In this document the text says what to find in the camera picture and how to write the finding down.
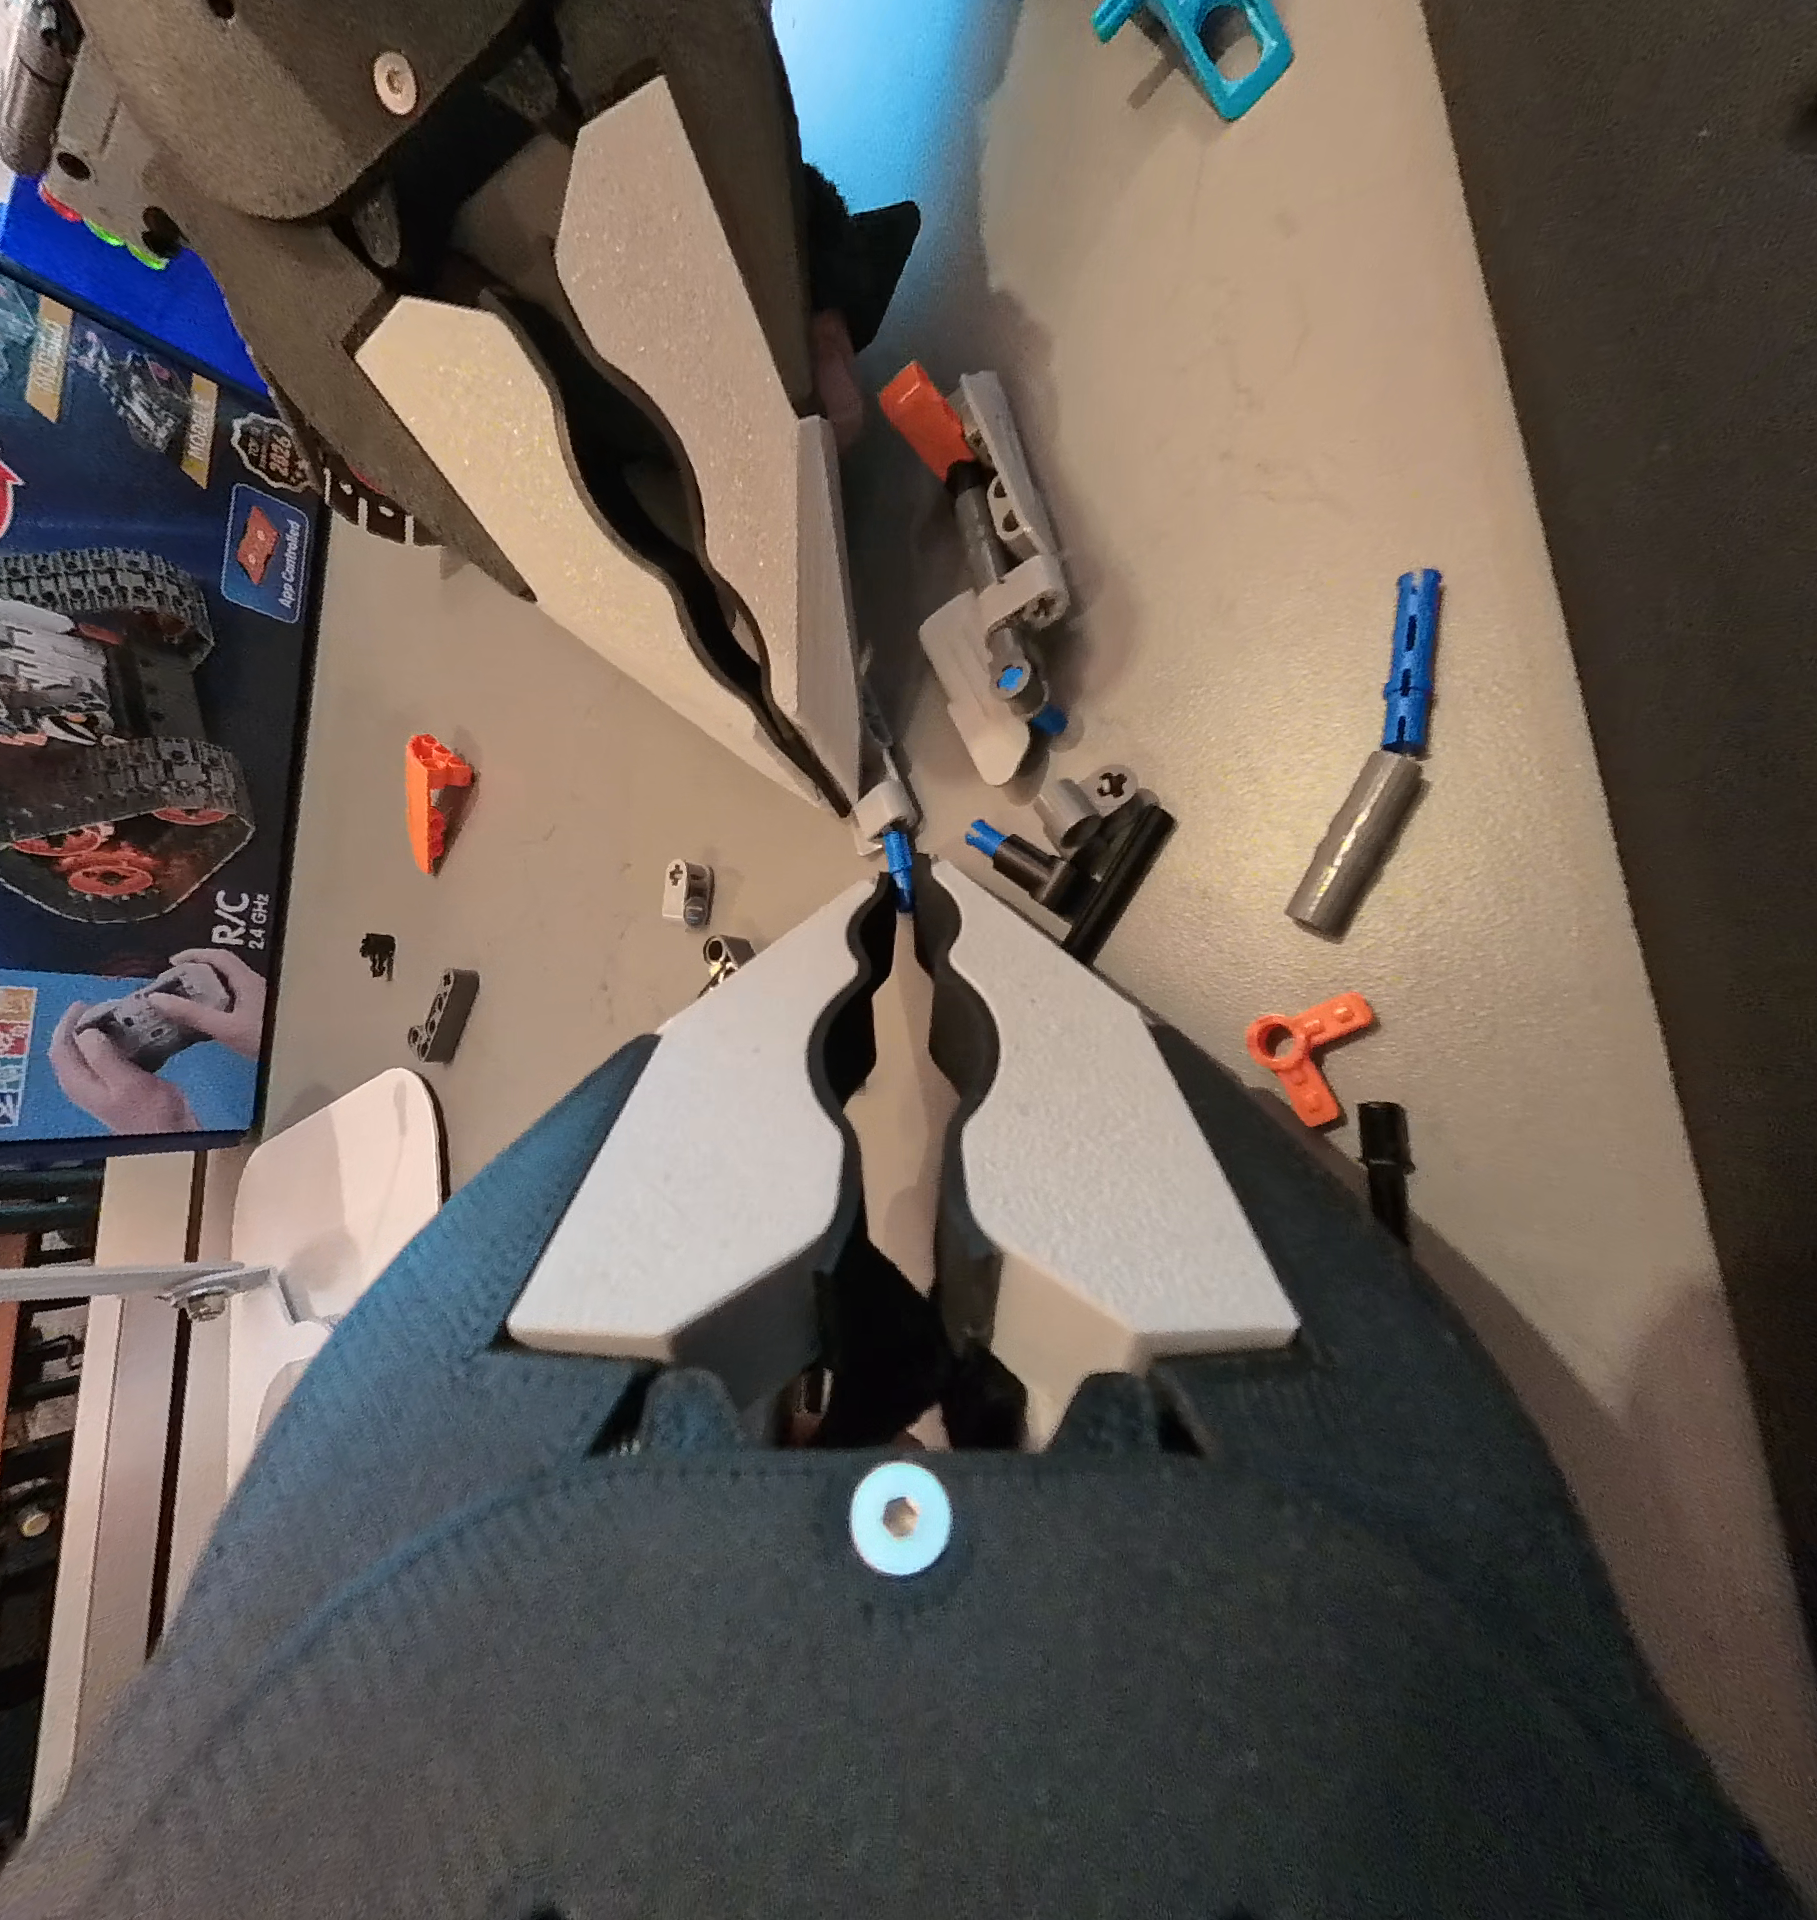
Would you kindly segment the cyan toy frame piece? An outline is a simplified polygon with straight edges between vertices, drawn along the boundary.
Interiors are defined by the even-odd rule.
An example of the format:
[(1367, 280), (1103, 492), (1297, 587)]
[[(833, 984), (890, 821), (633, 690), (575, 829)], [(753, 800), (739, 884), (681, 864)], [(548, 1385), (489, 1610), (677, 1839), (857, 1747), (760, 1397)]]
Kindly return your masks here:
[(1160, 33), (1230, 126), (1245, 119), (1296, 61), (1276, 4), (1099, 4), (1090, 15), (1103, 44), (1132, 24)]

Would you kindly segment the blue toy kit box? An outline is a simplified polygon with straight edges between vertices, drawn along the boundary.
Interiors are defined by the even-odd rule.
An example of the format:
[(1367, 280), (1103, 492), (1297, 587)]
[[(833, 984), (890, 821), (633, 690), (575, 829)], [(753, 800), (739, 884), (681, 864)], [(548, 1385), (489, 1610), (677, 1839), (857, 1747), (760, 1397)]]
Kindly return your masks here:
[(266, 395), (0, 256), (0, 1165), (257, 1124), (321, 562)]

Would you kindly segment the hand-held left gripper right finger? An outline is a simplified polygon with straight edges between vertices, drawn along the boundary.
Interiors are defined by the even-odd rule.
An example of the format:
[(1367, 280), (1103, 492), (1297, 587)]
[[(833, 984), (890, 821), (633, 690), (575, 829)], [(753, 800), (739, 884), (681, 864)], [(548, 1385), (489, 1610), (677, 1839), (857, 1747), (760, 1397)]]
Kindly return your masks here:
[(918, 884), (927, 1054), (955, 1092), (938, 1204), (950, 1343), (1042, 1452), (1096, 1377), (1302, 1334), (1148, 1013), (958, 864)]

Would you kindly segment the black dimpled foam pad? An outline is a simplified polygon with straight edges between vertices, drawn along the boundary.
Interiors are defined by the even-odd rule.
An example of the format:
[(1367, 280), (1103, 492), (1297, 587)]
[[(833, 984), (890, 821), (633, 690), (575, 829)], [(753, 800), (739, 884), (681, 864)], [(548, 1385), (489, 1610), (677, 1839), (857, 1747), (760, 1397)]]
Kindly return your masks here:
[(1817, 1668), (1817, 4), (1425, 4)]

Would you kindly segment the blue pin with grey sleeve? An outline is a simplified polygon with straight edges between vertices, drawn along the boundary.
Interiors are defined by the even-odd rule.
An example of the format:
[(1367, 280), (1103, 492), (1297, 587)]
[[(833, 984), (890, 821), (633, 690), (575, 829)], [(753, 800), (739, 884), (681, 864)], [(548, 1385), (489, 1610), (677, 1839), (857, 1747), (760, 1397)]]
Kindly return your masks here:
[(1312, 937), (1339, 939), (1348, 930), (1419, 797), (1436, 708), (1440, 599), (1440, 569), (1422, 566), (1400, 577), (1378, 750), (1360, 763), (1285, 905), (1285, 915)]

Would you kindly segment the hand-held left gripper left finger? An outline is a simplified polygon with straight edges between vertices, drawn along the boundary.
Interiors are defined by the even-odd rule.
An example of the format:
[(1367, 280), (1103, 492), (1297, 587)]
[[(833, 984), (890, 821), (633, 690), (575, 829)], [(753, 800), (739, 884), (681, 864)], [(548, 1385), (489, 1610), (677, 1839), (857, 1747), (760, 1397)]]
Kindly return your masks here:
[(771, 1416), (809, 1377), (818, 1450), (915, 1450), (935, 1304), (885, 1218), (921, 1165), (896, 884), (836, 894), (666, 1021), (506, 1309), (530, 1358), (715, 1382)]

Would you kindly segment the blue storage tub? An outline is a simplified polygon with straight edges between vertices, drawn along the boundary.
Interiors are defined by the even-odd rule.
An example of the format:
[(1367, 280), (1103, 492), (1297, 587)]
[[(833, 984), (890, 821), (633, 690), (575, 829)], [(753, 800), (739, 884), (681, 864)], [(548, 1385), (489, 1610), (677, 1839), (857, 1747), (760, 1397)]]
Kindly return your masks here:
[(44, 199), (35, 180), (13, 180), (0, 199), (0, 255), (62, 289), (123, 332), (148, 338), (254, 398), (268, 398), (227, 301), (195, 255), (160, 268), (111, 244)]

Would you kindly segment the white book stand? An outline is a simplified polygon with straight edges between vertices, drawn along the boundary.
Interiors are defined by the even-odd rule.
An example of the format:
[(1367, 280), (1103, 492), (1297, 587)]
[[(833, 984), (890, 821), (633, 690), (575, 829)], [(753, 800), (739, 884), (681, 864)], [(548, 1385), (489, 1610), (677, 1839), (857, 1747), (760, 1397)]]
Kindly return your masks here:
[(445, 1203), (442, 1116), (415, 1070), (384, 1070), (248, 1145), (202, 1252), (89, 1256), (0, 1274), (0, 1306), (148, 1298), (227, 1340), (227, 1478), (301, 1371)]

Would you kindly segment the orange curved panel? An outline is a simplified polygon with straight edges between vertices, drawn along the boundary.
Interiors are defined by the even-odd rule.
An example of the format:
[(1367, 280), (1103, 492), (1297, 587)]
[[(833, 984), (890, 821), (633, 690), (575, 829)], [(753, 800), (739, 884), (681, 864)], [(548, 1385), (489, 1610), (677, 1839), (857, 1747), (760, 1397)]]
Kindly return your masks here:
[(466, 756), (435, 733), (411, 733), (402, 750), (405, 840), (418, 875), (439, 876), (451, 824), (475, 785)]

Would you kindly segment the grey actuator with orange cap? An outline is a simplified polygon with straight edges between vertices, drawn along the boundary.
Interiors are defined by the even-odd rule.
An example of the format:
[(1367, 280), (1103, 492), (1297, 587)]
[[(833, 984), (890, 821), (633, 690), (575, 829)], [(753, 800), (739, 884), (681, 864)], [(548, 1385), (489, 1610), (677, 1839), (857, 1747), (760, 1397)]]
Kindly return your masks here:
[(908, 363), (879, 390), (879, 411), (942, 487), (972, 587), (997, 587), (1038, 557), (1060, 563), (1060, 535), (997, 374), (967, 374), (942, 395), (921, 363)]

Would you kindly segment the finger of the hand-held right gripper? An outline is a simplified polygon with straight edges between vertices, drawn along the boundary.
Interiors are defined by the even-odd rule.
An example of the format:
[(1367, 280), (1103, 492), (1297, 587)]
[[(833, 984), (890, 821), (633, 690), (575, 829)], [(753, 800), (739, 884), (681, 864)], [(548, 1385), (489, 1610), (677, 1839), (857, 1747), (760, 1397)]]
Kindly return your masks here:
[(590, 362), (656, 422), (696, 518), (700, 632), (609, 641), (668, 708), (787, 787), (859, 787), (866, 714), (833, 426), (800, 419), (681, 119), (647, 79), (578, 135), (554, 238)]
[(554, 384), (514, 322), (402, 296), (356, 362), (554, 627), (781, 790), (830, 805), (697, 656), (681, 587), (590, 502)]

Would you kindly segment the long black axle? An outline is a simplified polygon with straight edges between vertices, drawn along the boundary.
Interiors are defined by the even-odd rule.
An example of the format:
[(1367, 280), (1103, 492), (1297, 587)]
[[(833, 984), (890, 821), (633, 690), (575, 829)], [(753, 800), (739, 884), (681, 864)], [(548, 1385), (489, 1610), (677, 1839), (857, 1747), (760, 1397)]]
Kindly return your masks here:
[(1061, 952), (1070, 961), (1096, 966), (1100, 949), (1152, 876), (1173, 833), (1175, 817), (1160, 803), (1145, 800), (1136, 811), (1121, 809), (1106, 821), (1100, 845), (1090, 854), (1087, 897), (1070, 914), (1061, 939)]

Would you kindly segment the dark grey short beam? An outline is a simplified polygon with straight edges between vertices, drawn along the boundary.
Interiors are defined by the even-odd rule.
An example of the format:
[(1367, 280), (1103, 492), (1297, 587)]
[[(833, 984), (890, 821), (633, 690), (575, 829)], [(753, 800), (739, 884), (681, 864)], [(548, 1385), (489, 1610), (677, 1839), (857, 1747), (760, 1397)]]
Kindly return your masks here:
[(415, 1064), (442, 1067), (457, 1060), (481, 984), (484, 979), (475, 970), (445, 970), (439, 976), (424, 1016), (405, 1034)]

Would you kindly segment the light grey thin toy piece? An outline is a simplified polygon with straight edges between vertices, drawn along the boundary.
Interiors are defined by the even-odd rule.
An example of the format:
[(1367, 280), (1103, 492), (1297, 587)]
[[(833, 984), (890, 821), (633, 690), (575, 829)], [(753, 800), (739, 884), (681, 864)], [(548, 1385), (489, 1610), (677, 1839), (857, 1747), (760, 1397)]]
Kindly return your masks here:
[(975, 775), (988, 787), (1011, 785), (1049, 702), (1020, 627), (988, 627), (975, 598), (958, 595), (921, 624), (918, 644)]

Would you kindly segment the small orange connector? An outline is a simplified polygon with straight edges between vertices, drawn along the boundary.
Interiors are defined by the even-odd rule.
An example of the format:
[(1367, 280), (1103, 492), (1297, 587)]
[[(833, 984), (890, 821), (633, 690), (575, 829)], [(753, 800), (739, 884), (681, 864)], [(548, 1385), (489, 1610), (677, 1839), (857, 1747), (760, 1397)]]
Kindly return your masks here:
[(1330, 997), (1297, 1013), (1263, 1013), (1248, 1025), (1248, 1057), (1276, 1079), (1305, 1127), (1325, 1130), (1342, 1118), (1342, 1104), (1328, 1085), (1322, 1057), (1373, 1022), (1375, 1007), (1360, 993)]

